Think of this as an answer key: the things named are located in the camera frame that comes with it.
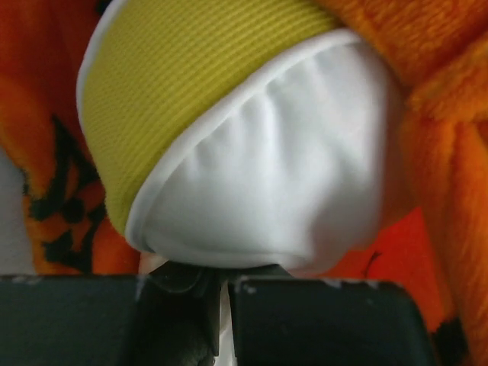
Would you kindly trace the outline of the orange patterned pillowcase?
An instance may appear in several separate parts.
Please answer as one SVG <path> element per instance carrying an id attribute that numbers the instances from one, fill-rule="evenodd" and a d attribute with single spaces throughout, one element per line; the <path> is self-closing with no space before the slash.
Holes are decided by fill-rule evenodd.
<path id="1" fill-rule="evenodd" d="M 136 274 L 166 259 L 135 249 L 116 230 L 80 124 L 79 70 L 112 2 L 1 3 L 1 146 L 23 178 L 18 199 L 43 275 Z M 379 228 L 339 261 L 421 209 L 445 312 L 458 316 L 467 341 L 453 361 L 485 365 L 487 3 L 310 2 L 362 37 L 403 91 L 403 115 L 387 134 Z"/>

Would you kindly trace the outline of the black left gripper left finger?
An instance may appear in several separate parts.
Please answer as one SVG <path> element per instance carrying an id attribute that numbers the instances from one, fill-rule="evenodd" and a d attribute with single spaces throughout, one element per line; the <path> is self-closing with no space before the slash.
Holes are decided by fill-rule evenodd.
<path id="1" fill-rule="evenodd" d="M 3 365 L 210 365 L 220 279 L 168 263 L 139 275 L 4 275 Z"/>

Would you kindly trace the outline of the white pillow yellow side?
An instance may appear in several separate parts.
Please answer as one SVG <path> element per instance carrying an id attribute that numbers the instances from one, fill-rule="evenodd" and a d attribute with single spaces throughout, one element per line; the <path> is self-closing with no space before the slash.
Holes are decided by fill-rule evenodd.
<path id="1" fill-rule="evenodd" d="M 141 252 L 331 268 L 376 234 L 403 91 L 310 1 L 113 1 L 76 88 L 108 216 Z"/>

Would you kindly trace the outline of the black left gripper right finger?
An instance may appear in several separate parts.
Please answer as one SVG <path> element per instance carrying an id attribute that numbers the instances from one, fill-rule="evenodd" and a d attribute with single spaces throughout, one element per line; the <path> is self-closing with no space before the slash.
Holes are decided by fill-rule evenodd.
<path id="1" fill-rule="evenodd" d="M 437 365 L 422 316 L 399 285 L 298 279 L 280 268 L 229 280 L 239 365 Z"/>

